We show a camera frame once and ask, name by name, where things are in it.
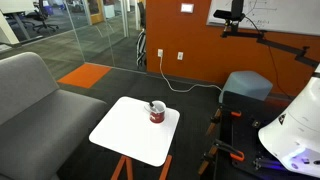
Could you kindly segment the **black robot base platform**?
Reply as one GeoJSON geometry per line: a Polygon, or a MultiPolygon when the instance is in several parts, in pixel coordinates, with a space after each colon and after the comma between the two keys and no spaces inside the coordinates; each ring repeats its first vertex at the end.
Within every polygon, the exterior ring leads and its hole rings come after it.
{"type": "Polygon", "coordinates": [[[258,139],[258,130],[273,121],[287,102],[261,101],[226,92],[223,104],[240,110],[242,115],[224,113],[218,139],[242,151],[245,159],[240,162],[220,154],[215,160],[213,180],[319,180],[286,170],[258,139]]]}

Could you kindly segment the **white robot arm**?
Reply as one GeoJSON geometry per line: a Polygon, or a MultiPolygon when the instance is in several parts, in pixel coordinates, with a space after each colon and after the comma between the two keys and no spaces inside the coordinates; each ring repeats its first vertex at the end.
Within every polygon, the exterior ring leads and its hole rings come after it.
{"type": "Polygon", "coordinates": [[[258,137],[287,170],[320,177],[320,65],[290,105],[258,131],[258,137]]]}

